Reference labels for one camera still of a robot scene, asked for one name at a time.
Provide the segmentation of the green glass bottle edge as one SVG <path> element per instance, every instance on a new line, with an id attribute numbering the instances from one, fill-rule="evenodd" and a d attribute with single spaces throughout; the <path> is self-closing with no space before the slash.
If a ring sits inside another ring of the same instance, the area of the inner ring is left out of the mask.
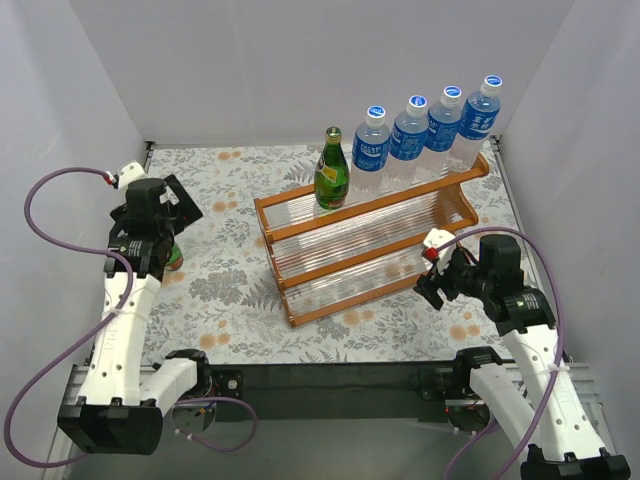
<path id="1" fill-rule="evenodd" d="M 170 256 L 165 264 L 165 269 L 168 271 L 176 271 L 181 268 L 184 262 L 183 253 L 177 243 L 174 243 L 171 249 Z"/>

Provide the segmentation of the green glass bottle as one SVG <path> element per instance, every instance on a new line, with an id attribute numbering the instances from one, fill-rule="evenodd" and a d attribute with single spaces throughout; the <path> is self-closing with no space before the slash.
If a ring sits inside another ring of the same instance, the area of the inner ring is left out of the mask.
<path id="1" fill-rule="evenodd" d="M 325 144 L 315 167 L 316 201 L 326 210 L 340 208 L 349 192 L 350 173 L 341 141 L 340 128 L 329 127 L 325 132 Z"/>

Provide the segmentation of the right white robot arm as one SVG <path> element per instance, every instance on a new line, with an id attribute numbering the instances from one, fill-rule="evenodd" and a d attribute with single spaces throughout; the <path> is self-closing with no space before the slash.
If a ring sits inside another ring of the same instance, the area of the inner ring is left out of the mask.
<path id="1" fill-rule="evenodd" d="M 481 301 L 524 384 L 518 389 L 490 347 L 457 353 L 452 383 L 464 397 L 478 397 L 493 418 L 482 435 L 502 428 L 513 451 L 495 473 L 517 465 L 523 479 L 628 479 L 626 458 L 610 453 L 592 426 L 563 359 L 561 309 L 526 285 L 520 267 L 523 234 L 481 229 L 479 254 L 458 237 L 433 228 L 423 240 L 429 271 L 414 287 L 435 309 L 464 295 Z"/>

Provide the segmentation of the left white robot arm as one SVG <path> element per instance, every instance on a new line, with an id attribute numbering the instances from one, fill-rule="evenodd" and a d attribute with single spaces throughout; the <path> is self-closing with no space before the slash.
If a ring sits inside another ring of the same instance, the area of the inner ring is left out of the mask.
<path id="1" fill-rule="evenodd" d="M 203 214 L 173 175 L 119 183 L 125 201 L 110 214 L 108 249 L 131 266 L 105 262 L 103 313 L 112 319 L 97 333 L 85 380 L 57 421 L 84 453 L 149 455 L 167 412 L 180 400 L 205 398 L 213 386 L 207 357 L 196 349 L 169 353 L 141 378 L 146 328 L 175 238 Z"/>

